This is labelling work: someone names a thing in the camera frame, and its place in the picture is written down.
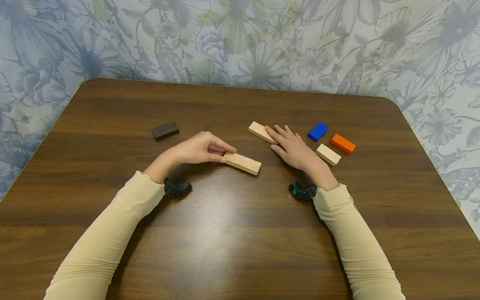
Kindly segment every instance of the forearm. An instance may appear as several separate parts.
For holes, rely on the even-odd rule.
[[[138,222],[164,196],[137,171],[85,231],[56,272],[45,299],[105,299],[108,286]]]
[[[347,187],[318,189],[313,199],[320,219],[335,237],[355,300],[404,300],[400,284]]]

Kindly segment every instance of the wooden block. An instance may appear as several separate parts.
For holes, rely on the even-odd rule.
[[[275,142],[272,137],[267,133],[267,131],[265,130],[265,126],[255,121],[251,123],[250,127],[248,128],[248,132],[255,134],[262,140],[265,140],[271,144],[277,144],[277,142]]]
[[[335,133],[335,135],[330,140],[330,142],[333,145],[337,146],[338,148],[342,149],[343,151],[347,152],[348,154],[351,154],[353,150],[355,150],[355,147],[357,146],[338,133]]]
[[[177,133],[180,133],[180,131],[175,122],[170,122],[152,129],[153,138],[157,142]]]
[[[340,155],[335,153],[332,149],[328,148],[324,144],[321,144],[320,147],[317,148],[315,153],[332,166],[336,166],[339,160],[342,158]]]
[[[226,164],[232,167],[239,168],[245,172],[249,172],[253,175],[258,175],[262,163],[251,158],[242,156],[237,153],[227,152],[223,155],[223,158],[226,160]]]
[[[322,135],[327,132],[327,130],[328,126],[320,122],[312,130],[310,130],[307,136],[312,141],[317,142],[322,137]]]

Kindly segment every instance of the hand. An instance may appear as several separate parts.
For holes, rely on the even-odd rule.
[[[237,149],[210,132],[202,131],[162,153],[144,174],[150,176],[154,182],[162,183],[168,173],[182,163],[200,164],[209,161],[224,163],[223,154],[226,151],[236,152]]]
[[[338,187],[338,181],[329,166],[305,144],[298,133],[293,133],[287,125],[284,129],[275,125],[275,130],[265,126],[265,130],[279,144],[270,148],[287,164],[307,173],[319,188],[329,191]]]
[[[209,161],[224,163],[223,154],[226,151],[236,152],[237,149],[225,143],[211,132],[200,132],[190,139],[168,149],[165,154],[172,155],[178,164],[200,164]]]

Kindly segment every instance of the orange block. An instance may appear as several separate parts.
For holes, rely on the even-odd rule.
[[[335,133],[335,135],[333,136],[330,142],[335,146],[337,146],[338,148],[342,149],[343,151],[347,152],[348,154],[351,154],[353,150],[355,150],[355,147],[357,146],[338,133]]]

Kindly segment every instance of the wrist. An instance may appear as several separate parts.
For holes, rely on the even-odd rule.
[[[180,159],[169,150],[160,154],[144,171],[144,174],[150,176],[155,183],[163,183],[170,171],[181,163]]]
[[[318,188],[330,191],[339,187],[338,181],[324,161],[312,162],[303,171],[312,179]]]

